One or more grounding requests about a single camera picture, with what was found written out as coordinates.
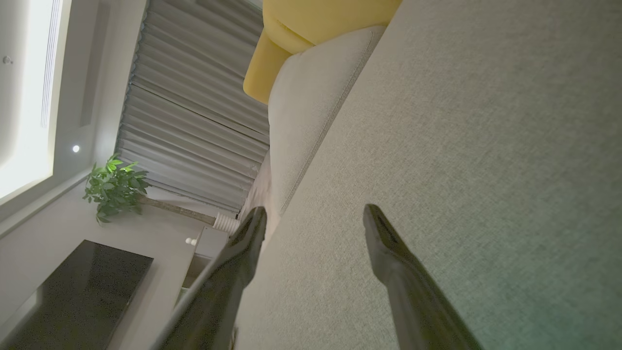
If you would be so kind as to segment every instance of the television screen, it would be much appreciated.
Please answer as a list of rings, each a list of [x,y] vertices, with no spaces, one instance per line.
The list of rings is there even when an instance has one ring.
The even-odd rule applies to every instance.
[[[152,262],[84,240],[0,327],[0,349],[106,349]]]

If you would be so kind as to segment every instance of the plant stem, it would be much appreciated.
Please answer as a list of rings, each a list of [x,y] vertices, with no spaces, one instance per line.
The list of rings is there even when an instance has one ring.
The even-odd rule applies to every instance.
[[[138,202],[141,204],[147,204],[148,206],[152,206],[152,207],[156,207],[156,208],[160,208],[160,209],[164,209],[167,210],[169,212],[174,212],[176,214],[180,214],[183,216],[187,216],[187,217],[191,217],[195,220],[199,220],[202,221],[210,226],[214,226],[214,222],[216,222],[216,218],[209,216],[209,215],[205,215],[205,214],[201,214],[199,212],[195,212],[192,210],[188,210],[188,209],[184,209],[182,207],[178,207],[178,206],[174,206],[172,204],[168,204],[168,203],[164,203],[161,201],[157,201],[155,199],[151,199],[149,197],[145,197],[145,196],[139,196],[138,197]]]

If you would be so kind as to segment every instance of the floor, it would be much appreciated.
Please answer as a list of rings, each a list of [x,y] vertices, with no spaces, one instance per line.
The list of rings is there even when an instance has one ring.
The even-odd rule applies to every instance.
[[[264,239],[264,243],[261,246],[261,251],[263,252],[266,248],[268,242],[272,238],[272,234],[279,224],[280,217],[277,211],[272,204],[272,172],[270,169],[270,150],[266,154],[264,158],[264,162],[261,164],[261,169],[255,178],[255,182],[251,187],[251,190],[248,192],[248,197],[246,198],[246,202],[244,206],[242,206],[242,210],[240,211],[240,215],[238,218],[240,220],[244,220],[246,214],[255,207],[265,207],[268,215],[268,223],[266,226],[266,238]]]

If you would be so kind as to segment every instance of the yellow chair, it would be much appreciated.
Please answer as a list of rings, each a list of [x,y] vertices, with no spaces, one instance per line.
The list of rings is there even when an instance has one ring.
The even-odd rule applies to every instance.
[[[264,0],[264,30],[244,78],[244,91],[268,103],[288,57],[339,35],[389,24],[401,0]]]

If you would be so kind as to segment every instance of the curtain fold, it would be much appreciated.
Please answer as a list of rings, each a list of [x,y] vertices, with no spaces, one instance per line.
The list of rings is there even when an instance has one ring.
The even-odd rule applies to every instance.
[[[117,149],[157,187],[240,210],[269,147],[267,106],[244,75],[262,31],[243,0],[147,8]]]

